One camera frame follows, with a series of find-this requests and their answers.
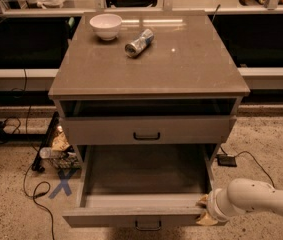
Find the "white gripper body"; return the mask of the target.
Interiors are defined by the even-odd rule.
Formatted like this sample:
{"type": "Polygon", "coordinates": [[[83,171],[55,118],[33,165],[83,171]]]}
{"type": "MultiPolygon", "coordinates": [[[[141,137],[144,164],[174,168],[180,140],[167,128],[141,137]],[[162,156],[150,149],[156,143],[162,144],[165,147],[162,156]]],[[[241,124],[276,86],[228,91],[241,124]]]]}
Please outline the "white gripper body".
{"type": "Polygon", "coordinates": [[[207,211],[219,222],[227,222],[241,214],[241,210],[230,202],[227,190],[221,188],[214,189],[208,194],[207,211]]]}

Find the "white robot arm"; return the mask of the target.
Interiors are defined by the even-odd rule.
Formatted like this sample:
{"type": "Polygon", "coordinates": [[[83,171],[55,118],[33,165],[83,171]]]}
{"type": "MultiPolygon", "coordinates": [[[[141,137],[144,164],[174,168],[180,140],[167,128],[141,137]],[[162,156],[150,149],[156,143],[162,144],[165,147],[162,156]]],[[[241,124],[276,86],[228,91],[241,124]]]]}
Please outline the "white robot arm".
{"type": "Polygon", "coordinates": [[[204,211],[196,223],[203,226],[226,223],[251,212],[272,212],[283,217],[283,190],[266,182],[238,178],[204,195],[198,204],[204,211]]]}

